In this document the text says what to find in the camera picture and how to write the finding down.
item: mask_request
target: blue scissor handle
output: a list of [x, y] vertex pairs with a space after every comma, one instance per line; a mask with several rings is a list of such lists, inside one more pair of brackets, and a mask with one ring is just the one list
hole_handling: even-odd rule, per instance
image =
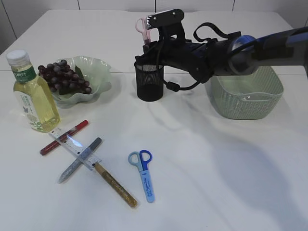
[[[150, 156], [150, 158], [145, 161], [142, 157], [142, 153], [147, 153]], [[139, 152], [139, 155], [143, 170], [148, 170], [148, 163], [152, 160], [152, 154], [148, 150], [141, 150]]]
[[[138, 159], [138, 162], [133, 162], [132, 161], [132, 157], [133, 155], [136, 155], [137, 156], [137, 159]], [[131, 154], [128, 155], [128, 162], [131, 164], [131, 165], [134, 165], [138, 168], [138, 171], [143, 171], [143, 167], [142, 167], [142, 162], [140, 160], [140, 153], [139, 152], [132, 152]]]

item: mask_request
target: purple grapes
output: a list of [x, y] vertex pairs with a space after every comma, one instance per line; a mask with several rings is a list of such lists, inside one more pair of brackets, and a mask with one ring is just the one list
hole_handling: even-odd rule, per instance
[[77, 87], [77, 84], [76, 84], [76, 83], [70, 83], [70, 84], [69, 84], [69, 88], [70, 88], [70, 89], [76, 89], [76, 87]]
[[90, 87], [87, 87], [87, 88], [85, 89], [85, 92], [86, 92], [87, 94], [90, 94], [91, 91], [92, 91], [92, 89], [91, 89]]
[[89, 81], [80, 77], [71, 69], [66, 60], [58, 63], [38, 66], [39, 75], [46, 80], [51, 92], [59, 91], [60, 95], [81, 92], [91, 94], [92, 89]]
[[53, 64], [47, 64], [46, 67], [47, 67], [48, 70], [52, 70], [53, 69]]
[[54, 68], [53, 68], [53, 71], [54, 72], [60, 72], [61, 71], [61, 68], [59, 67], [59, 66], [55, 66]]
[[58, 82], [58, 78], [57, 77], [52, 77], [50, 82], [51, 83], [56, 83], [56, 82]]
[[84, 85], [85, 85], [85, 87], [88, 87], [88, 86], [90, 86], [90, 82], [89, 81], [85, 81]]
[[50, 87], [50, 91], [51, 91], [51, 92], [56, 92], [56, 91], [57, 91], [57, 89], [56, 89], [56, 88], [54, 88], [54, 87]]
[[54, 85], [54, 88], [56, 88], [57, 90], [61, 89], [62, 88], [62, 84], [61, 83], [56, 83]]

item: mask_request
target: black pen holder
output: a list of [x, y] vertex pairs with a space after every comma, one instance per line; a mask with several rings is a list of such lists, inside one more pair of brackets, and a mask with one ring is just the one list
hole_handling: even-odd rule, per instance
[[135, 62], [137, 96], [147, 102], [159, 100], [164, 94], [164, 66], [160, 65], [157, 71], [156, 65]]

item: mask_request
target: pink scissors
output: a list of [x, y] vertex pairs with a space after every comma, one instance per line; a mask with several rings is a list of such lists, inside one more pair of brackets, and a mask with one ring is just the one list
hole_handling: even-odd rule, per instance
[[[141, 24], [142, 24], [142, 29], [140, 30], [138, 28], [138, 22], [141, 20]], [[150, 30], [147, 30], [146, 29], [146, 19], [145, 18], [140, 18], [136, 21], [135, 23], [135, 28], [136, 30], [142, 34], [142, 37], [143, 37], [143, 41], [144, 41], [144, 44], [147, 45], [151, 42], [151, 36], [150, 36]]]

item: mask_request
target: green basket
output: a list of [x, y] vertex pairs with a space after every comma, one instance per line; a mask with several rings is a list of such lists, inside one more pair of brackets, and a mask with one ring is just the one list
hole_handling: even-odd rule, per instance
[[230, 119], [262, 119], [283, 94], [283, 85], [270, 66], [248, 76], [212, 77], [211, 89], [219, 113]]

